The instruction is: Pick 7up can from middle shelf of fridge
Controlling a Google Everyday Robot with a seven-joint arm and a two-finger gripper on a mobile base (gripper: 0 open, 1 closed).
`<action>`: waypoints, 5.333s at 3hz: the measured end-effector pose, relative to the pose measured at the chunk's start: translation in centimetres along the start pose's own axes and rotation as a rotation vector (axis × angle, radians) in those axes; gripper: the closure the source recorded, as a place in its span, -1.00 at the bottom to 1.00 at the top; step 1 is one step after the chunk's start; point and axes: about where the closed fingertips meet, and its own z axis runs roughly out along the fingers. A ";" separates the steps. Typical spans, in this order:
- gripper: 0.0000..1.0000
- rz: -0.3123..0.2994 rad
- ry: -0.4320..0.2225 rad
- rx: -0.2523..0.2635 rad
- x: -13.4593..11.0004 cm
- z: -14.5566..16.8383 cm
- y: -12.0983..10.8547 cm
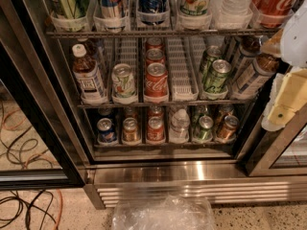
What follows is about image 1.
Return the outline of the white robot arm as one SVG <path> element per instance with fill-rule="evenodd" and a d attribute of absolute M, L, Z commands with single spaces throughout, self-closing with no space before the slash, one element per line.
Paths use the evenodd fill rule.
<path fill-rule="evenodd" d="M 307 104 L 307 0 L 285 26 L 265 42 L 261 52 L 281 58 L 292 67 L 289 73 L 277 74 L 274 78 L 270 100 L 263 112 L 262 128 L 277 131 Z"/>

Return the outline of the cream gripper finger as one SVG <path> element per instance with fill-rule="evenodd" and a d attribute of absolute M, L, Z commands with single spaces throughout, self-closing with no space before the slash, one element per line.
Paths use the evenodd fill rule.
<path fill-rule="evenodd" d="M 307 69 L 293 68 L 287 74 L 276 74 L 270 100 L 263 112 L 261 126 L 266 131 L 278 131 L 288 124 L 307 104 Z"/>
<path fill-rule="evenodd" d="M 260 47 L 260 51 L 265 54 L 272 55 L 276 58 L 281 57 L 280 42 L 283 34 L 283 30 L 280 29 L 269 40 L 263 43 Z"/>

